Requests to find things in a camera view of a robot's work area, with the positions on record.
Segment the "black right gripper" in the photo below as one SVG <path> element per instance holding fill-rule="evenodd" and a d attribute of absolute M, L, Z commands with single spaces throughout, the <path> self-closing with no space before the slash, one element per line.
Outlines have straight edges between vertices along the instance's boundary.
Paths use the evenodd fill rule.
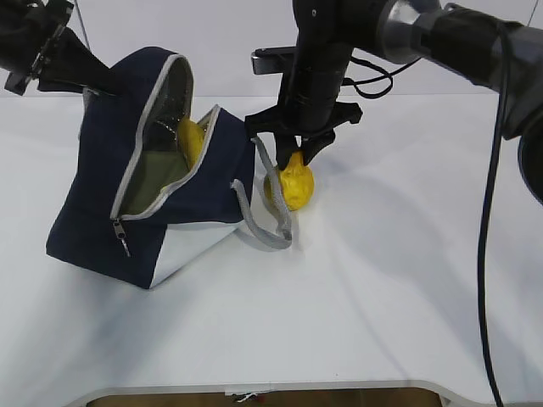
<path fill-rule="evenodd" d="M 274 133 L 279 170 L 285 170 L 292 155 L 300 151 L 296 136 L 303 137 L 303 162 L 309 164 L 334 143 L 336 127 L 357 124 L 362 117 L 357 103 L 338 100 L 353 48 L 343 43 L 294 47 L 292 69 L 280 74 L 277 103 L 244 120 L 249 137 Z"/>

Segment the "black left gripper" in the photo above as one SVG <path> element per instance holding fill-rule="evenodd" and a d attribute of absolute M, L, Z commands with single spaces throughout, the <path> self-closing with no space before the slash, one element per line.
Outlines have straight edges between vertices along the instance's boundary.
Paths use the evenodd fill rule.
<path fill-rule="evenodd" d="M 70 28 L 70 1 L 3 3 L 4 89 L 23 94 L 40 76 L 41 92 L 83 93 L 89 89 L 120 95 L 125 87 Z"/>

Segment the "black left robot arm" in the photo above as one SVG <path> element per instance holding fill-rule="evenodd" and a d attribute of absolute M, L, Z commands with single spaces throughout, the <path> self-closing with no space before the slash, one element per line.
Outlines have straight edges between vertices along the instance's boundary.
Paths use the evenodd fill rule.
<path fill-rule="evenodd" d="M 24 95 L 31 81 L 40 92 L 118 95 L 120 79 L 69 27 L 76 1 L 2 1 L 1 68 L 4 89 Z"/>

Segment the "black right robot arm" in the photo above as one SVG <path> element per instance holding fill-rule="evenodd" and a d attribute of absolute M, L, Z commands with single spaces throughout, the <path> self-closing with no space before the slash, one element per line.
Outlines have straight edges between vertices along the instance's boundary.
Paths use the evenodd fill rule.
<path fill-rule="evenodd" d="M 353 52 L 393 64 L 419 59 L 504 97 L 499 135 L 518 139 L 518 165 L 535 198 L 542 196 L 542 32 L 516 21 L 438 1 L 295 1 L 292 47 L 253 52 L 257 75 L 280 74 L 275 106 L 245 119 L 249 137 L 270 132 L 285 166 L 293 152 L 310 162 L 332 144 L 335 129 L 361 110 L 338 100 Z"/>

